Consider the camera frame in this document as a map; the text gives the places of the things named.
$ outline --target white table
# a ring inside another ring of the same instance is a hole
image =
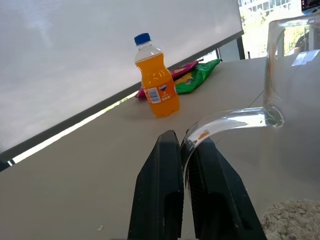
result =
[[[157,137],[175,130],[181,142],[186,129],[209,114],[260,106],[264,76],[264,58],[221,63],[194,93],[180,97],[180,110],[169,117],[155,118],[146,102],[131,98],[1,172],[1,239],[126,238],[136,177]],[[261,130],[246,130],[245,140],[239,131],[213,139],[255,205],[257,151],[244,146],[258,144]],[[186,201],[181,238],[192,239],[193,232]]]

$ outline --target green snack bag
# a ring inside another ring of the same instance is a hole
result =
[[[174,82],[176,92],[178,94],[193,92],[197,87],[205,82],[220,62],[222,62],[221,59],[215,59],[207,63],[199,63],[195,69]]]

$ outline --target curved glass tube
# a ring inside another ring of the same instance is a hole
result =
[[[183,144],[187,151],[184,159],[184,175],[186,166],[193,151],[198,145],[213,134],[243,128],[279,127],[284,123],[282,115],[275,107],[255,107],[231,110],[209,115],[193,125],[184,137]]]

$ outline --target orange liquid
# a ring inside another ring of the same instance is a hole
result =
[[[154,88],[168,81],[174,81],[170,71],[165,67],[163,54],[138,61],[135,64],[141,71],[142,86],[145,89]],[[149,103],[149,105],[157,117],[169,116],[180,108],[179,97],[176,93],[170,99],[159,103]]]

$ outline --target fanta bottle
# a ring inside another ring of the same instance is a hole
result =
[[[134,41],[138,47],[135,65],[141,71],[142,87],[151,110],[157,117],[169,116],[180,108],[180,103],[164,54],[151,44],[148,33],[136,36]]]

